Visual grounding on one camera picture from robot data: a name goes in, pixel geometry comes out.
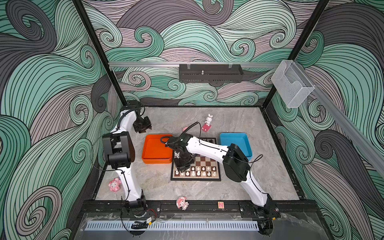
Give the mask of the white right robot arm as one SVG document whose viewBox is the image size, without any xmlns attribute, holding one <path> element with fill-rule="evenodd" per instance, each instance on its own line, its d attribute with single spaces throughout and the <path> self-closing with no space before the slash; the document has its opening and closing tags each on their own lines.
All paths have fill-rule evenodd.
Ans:
<svg viewBox="0 0 384 240">
<path fill-rule="evenodd" d="M 267 214 L 278 212 L 272 197 L 262 190 L 253 176 L 248 158 L 237 145 L 216 145 L 187 134 L 179 138 L 170 137 L 166 147 L 176 154 L 175 165 L 179 171 L 187 170 L 195 162 L 194 157 L 197 155 L 210 158 L 224 167 L 225 174 L 230 180 L 244 188 L 255 206 Z"/>
</svg>

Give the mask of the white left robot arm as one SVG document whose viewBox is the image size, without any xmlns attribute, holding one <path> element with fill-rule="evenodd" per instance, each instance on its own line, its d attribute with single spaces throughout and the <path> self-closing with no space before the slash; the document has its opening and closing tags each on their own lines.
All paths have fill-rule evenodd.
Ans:
<svg viewBox="0 0 384 240">
<path fill-rule="evenodd" d="M 143 117 L 145 107 L 139 101 L 129 101 L 122 107 L 115 129 L 102 136 L 105 160 L 118 174 L 124 190 L 123 205 L 132 212 L 147 210 L 146 198 L 131 167 L 136 152 L 130 131 L 144 133 L 152 128 L 148 117 Z"/>
</svg>

